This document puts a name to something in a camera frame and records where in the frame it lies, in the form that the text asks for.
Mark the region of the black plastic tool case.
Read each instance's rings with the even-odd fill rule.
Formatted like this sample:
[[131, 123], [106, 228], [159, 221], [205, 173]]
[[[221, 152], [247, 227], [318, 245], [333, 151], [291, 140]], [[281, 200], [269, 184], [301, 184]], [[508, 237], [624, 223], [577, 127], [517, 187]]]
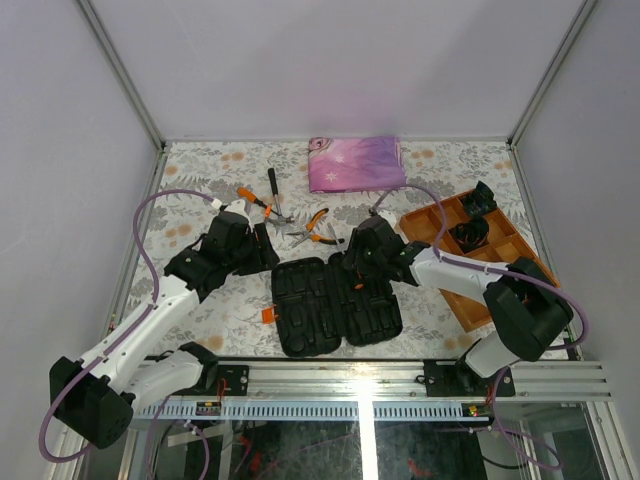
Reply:
[[390, 282], [364, 277], [364, 288], [354, 291], [354, 272], [342, 267], [342, 258], [340, 253], [326, 261], [304, 258], [272, 270], [272, 305], [262, 311], [262, 321], [276, 326], [286, 356], [316, 357], [334, 352], [343, 342], [363, 347], [402, 332]]

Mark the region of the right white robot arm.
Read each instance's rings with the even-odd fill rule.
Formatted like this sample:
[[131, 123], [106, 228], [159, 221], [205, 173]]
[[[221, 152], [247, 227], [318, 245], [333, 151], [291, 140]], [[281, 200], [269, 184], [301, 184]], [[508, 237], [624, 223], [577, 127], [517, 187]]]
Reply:
[[574, 316], [534, 261], [482, 262], [429, 243], [407, 243], [380, 215], [353, 229], [343, 263], [363, 276], [445, 290], [487, 308], [494, 332], [467, 349], [455, 372], [467, 394], [482, 392], [504, 367], [539, 360]]

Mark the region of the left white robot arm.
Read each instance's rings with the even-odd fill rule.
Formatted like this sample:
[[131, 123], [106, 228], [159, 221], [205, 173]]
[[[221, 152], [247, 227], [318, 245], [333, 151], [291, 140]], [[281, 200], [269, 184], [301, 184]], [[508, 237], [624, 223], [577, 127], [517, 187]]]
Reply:
[[188, 342], [147, 373], [140, 363], [166, 333], [230, 275], [273, 269], [280, 259], [265, 224], [225, 209], [207, 233], [174, 256], [148, 300], [79, 359], [60, 357], [49, 371], [52, 415], [98, 449], [127, 430], [135, 413], [176, 391], [212, 392], [217, 358]]

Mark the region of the large black orange screwdriver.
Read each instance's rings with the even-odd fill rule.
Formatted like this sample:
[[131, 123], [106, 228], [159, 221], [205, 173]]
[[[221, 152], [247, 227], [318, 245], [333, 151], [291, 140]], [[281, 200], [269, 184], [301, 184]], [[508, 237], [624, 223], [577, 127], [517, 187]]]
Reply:
[[359, 290], [361, 290], [363, 288], [364, 288], [364, 277], [358, 270], [355, 270], [354, 271], [353, 290], [354, 291], [359, 291]]

